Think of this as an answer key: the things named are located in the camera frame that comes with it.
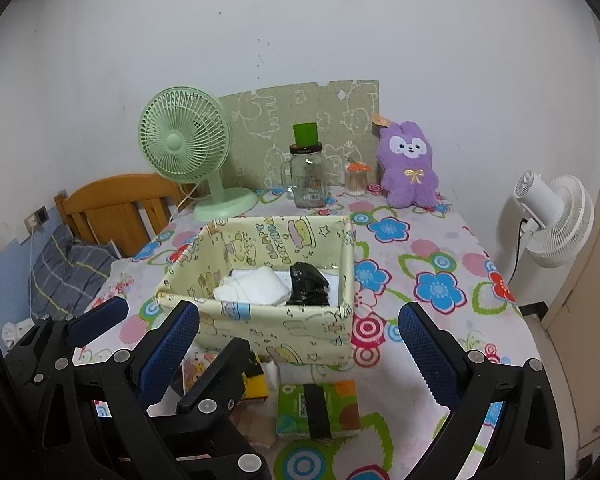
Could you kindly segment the yellow black cartoon packet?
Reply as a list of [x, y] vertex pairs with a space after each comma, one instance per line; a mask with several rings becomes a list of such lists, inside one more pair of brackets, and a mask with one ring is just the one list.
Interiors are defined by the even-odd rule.
[[[216, 359], [216, 352], [189, 351], [182, 363], [183, 389], [187, 392], [209, 366]], [[245, 393], [240, 399], [242, 402], [265, 401], [270, 389], [266, 380], [261, 361], [253, 353], [250, 353], [247, 369], [242, 373], [242, 381], [245, 385]]]

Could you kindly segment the green orange tissue pack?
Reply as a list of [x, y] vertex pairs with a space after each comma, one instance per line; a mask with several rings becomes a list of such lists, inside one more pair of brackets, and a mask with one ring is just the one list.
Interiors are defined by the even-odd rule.
[[361, 428], [353, 380], [280, 387], [276, 415], [279, 437], [332, 440], [350, 437]]

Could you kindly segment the white tissue pack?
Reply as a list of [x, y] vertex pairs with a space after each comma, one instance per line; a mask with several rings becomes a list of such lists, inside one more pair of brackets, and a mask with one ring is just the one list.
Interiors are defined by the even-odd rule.
[[291, 289], [271, 268], [261, 266], [257, 270], [233, 271], [222, 278], [212, 294], [219, 301], [279, 306], [289, 299]]

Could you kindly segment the white crumpled cloth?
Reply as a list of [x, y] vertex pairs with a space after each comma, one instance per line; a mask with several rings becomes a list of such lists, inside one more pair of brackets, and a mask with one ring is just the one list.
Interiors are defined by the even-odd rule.
[[18, 323], [5, 323], [1, 330], [1, 338], [6, 349], [11, 349], [33, 326], [32, 318], [26, 318]]

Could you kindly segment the grey plaid pillow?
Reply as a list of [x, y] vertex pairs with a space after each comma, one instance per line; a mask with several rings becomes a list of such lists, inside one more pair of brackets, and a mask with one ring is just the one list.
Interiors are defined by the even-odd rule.
[[65, 224], [50, 236], [33, 263], [30, 276], [31, 314], [62, 320], [80, 316], [109, 278], [119, 259], [117, 247], [85, 243]]

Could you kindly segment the yellow cartoon fabric storage box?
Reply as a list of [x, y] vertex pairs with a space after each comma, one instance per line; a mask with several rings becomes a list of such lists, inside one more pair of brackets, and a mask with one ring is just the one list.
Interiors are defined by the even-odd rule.
[[342, 365], [352, 353], [354, 248], [346, 217], [214, 220], [166, 271], [155, 300], [197, 307], [200, 348], [238, 337], [261, 358]]

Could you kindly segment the floral tablecloth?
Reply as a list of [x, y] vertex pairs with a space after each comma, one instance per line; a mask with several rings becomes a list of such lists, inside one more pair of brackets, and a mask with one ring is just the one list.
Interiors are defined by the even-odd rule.
[[[217, 302], [223, 278], [269, 266], [287, 274], [305, 261], [323, 271], [334, 298], [321, 310], [257, 300]], [[249, 340], [274, 372], [270, 397], [250, 408], [268, 421], [265, 454], [277, 479], [402, 479], [449, 416], [434, 400], [399, 330], [416, 301], [466, 352], [496, 365], [538, 353], [504, 276], [463, 218], [445, 201], [390, 207], [378, 192], [336, 191], [300, 210], [282, 191], [262, 191], [243, 216], [210, 222], [181, 214], [135, 256], [120, 261], [96, 302], [128, 302], [128, 316], [74, 352], [78, 365], [132, 349], [183, 298], [201, 318], [187, 373], [210, 362], [232, 337]], [[361, 428], [316, 442], [297, 417], [276, 411], [304, 384], [355, 383]]]

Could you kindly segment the white clip fan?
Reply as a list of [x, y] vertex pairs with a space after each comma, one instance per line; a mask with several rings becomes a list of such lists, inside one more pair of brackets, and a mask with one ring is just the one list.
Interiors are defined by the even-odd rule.
[[546, 183], [540, 174], [526, 171], [516, 182], [513, 196], [527, 214], [518, 228], [514, 268], [528, 252], [543, 269], [556, 269], [577, 257], [591, 235], [594, 204], [583, 183], [564, 174]]

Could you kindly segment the glass mason jar mug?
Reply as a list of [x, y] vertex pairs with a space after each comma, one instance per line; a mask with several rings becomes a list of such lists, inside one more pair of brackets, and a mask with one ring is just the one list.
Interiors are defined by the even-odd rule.
[[327, 179], [323, 145], [291, 145], [289, 158], [280, 166], [283, 186], [291, 192], [298, 208], [313, 209], [326, 205]]

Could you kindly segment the green desk fan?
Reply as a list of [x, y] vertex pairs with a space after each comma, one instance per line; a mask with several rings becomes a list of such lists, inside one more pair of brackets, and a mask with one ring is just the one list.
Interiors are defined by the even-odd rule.
[[138, 143], [157, 174], [177, 184], [208, 184], [209, 195], [194, 208], [197, 221], [234, 218], [258, 201], [248, 188], [227, 188], [221, 169], [232, 147], [230, 124], [220, 102], [192, 87], [157, 93], [144, 107]]

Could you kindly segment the toothpick jar orange lid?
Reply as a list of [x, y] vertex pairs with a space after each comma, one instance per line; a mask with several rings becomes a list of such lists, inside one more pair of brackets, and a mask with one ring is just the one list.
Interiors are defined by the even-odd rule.
[[368, 175], [372, 171], [364, 162], [348, 160], [344, 166], [344, 187], [351, 196], [361, 196], [366, 193]]

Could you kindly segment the green cartoon cardboard panel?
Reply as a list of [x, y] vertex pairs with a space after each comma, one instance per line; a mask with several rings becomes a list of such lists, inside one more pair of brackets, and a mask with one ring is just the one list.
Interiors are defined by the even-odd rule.
[[330, 185], [344, 183], [347, 162], [375, 163], [378, 137], [372, 116], [379, 112], [377, 81], [287, 84], [222, 96], [220, 102], [233, 135], [221, 170], [225, 186], [279, 186], [280, 165], [294, 144], [292, 127], [302, 122], [317, 125]]

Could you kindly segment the green cup on jar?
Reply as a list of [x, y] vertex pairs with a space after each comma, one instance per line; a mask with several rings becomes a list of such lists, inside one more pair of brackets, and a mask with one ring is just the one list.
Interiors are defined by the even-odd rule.
[[307, 148], [308, 146], [320, 143], [320, 140], [318, 140], [317, 124], [315, 122], [295, 124], [292, 126], [292, 130], [294, 130], [294, 145], [298, 146], [298, 148]]

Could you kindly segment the purple bunny plush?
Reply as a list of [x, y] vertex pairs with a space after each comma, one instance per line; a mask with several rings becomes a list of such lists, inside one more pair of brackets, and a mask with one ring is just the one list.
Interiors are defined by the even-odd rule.
[[390, 207], [432, 209], [437, 205], [434, 151], [419, 125], [389, 122], [380, 126], [376, 156], [382, 172], [380, 185]]

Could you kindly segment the wall power socket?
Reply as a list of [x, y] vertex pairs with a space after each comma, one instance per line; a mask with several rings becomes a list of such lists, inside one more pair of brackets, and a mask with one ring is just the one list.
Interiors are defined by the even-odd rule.
[[37, 231], [41, 226], [48, 221], [50, 215], [45, 206], [38, 208], [33, 214], [24, 219], [24, 225], [29, 233]]

